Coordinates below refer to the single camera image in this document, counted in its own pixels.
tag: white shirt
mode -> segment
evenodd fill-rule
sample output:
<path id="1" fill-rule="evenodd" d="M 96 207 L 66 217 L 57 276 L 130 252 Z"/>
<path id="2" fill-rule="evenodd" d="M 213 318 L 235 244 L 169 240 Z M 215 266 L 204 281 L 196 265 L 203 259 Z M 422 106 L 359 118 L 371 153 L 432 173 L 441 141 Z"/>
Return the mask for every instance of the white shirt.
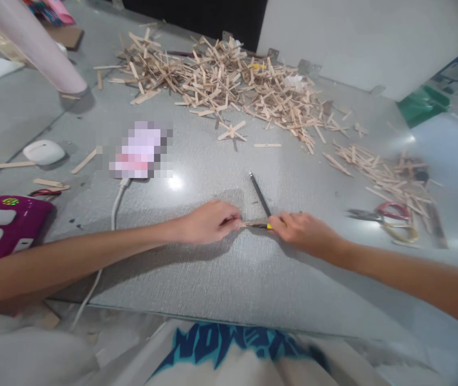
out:
<path id="1" fill-rule="evenodd" d="M 165 322 L 147 342 L 100 368 L 93 351 L 65 332 L 21 328 L 0 315 L 0 385 L 442 385 L 429 368 L 383 371 L 347 343 L 262 327 Z"/>

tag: white pipe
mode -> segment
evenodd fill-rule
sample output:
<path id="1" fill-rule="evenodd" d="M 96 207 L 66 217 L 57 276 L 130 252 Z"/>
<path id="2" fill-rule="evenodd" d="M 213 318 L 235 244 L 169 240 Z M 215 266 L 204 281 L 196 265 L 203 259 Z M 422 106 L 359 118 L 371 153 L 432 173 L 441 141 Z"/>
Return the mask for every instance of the white pipe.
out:
<path id="1" fill-rule="evenodd" d="M 21 1 L 0 0 L 0 31 L 59 91 L 78 94 L 86 89 L 86 81 Z"/>

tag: white cable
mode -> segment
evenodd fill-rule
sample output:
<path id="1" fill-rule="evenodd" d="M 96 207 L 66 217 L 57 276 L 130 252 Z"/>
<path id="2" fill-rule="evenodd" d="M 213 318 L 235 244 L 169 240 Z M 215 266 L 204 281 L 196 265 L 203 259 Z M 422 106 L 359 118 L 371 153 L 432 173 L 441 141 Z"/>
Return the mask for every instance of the white cable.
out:
<path id="1" fill-rule="evenodd" d="M 122 201 L 122 196 L 123 192 L 129 186 L 129 183 L 131 182 L 131 179 L 129 178 L 124 178 L 120 181 L 120 190 L 118 191 L 118 195 L 115 198 L 115 202 L 112 205 L 112 211 L 111 211 L 111 230 L 115 231 L 116 230 L 116 214 L 118 213 L 118 208 L 120 206 L 120 202 Z M 73 320 L 72 327 L 70 327 L 70 332 L 75 330 L 75 327 L 77 326 L 77 322 L 79 322 L 79 319 L 82 315 L 82 312 L 84 311 L 84 308 L 88 304 L 91 296 L 93 295 L 93 292 L 95 292 L 96 286 L 98 285 L 100 281 L 100 276 L 102 275 L 102 270 L 98 270 L 96 273 L 95 281 L 93 282 L 93 285 L 91 286 L 88 294 L 82 301 L 82 304 L 79 307 L 79 311 L 77 311 L 77 315 L 75 316 L 75 319 Z"/>

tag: person's right hand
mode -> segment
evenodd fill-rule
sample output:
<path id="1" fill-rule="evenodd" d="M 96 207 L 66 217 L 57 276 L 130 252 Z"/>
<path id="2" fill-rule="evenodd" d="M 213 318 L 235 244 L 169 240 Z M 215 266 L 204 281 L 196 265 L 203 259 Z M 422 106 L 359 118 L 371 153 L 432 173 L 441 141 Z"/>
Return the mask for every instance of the person's right hand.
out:
<path id="1" fill-rule="evenodd" d="M 268 222 L 285 242 L 302 252 L 339 265 L 348 241 L 323 221 L 308 213 L 281 212 L 281 218 L 270 216 Z"/>
<path id="2" fill-rule="evenodd" d="M 177 242 L 210 244 L 222 240 L 242 225 L 241 213 L 234 205 L 218 199 L 199 206 L 191 213 L 171 221 L 177 229 Z"/>

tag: forearm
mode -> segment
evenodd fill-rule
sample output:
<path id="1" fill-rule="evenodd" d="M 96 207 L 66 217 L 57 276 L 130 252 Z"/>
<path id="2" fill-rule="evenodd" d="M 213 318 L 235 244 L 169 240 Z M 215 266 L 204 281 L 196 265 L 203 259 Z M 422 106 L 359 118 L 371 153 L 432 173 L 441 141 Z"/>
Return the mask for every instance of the forearm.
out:
<path id="1" fill-rule="evenodd" d="M 458 268 L 354 243 L 346 246 L 342 268 L 406 292 L 458 319 Z"/>
<path id="2" fill-rule="evenodd" d="M 177 239 L 174 222 L 72 237 L 0 259 L 0 304 L 70 283 Z"/>

